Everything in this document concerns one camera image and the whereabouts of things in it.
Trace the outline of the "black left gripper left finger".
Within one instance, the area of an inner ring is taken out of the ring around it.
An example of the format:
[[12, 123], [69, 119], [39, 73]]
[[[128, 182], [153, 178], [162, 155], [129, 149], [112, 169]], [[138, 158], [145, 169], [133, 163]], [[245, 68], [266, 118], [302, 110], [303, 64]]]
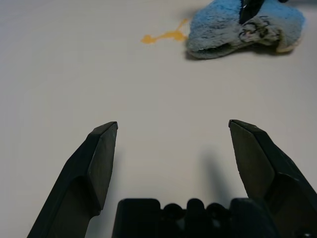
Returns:
[[63, 166], [28, 237], [83, 238], [104, 208], [112, 175], [117, 122], [93, 129]]

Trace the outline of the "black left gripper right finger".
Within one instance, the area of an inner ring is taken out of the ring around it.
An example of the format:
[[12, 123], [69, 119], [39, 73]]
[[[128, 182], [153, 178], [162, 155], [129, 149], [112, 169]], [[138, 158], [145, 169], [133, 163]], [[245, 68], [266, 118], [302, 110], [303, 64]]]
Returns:
[[249, 198], [265, 203], [283, 238], [317, 236], [317, 193], [296, 164], [253, 124], [228, 124], [240, 178]]

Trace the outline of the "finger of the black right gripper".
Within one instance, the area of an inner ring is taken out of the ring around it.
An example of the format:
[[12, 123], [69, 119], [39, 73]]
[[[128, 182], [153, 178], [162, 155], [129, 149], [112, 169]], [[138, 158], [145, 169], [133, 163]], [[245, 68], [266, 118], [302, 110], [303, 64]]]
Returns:
[[244, 24], [257, 15], [263, 2], [264, 0], [241, 0], [239, 23]]

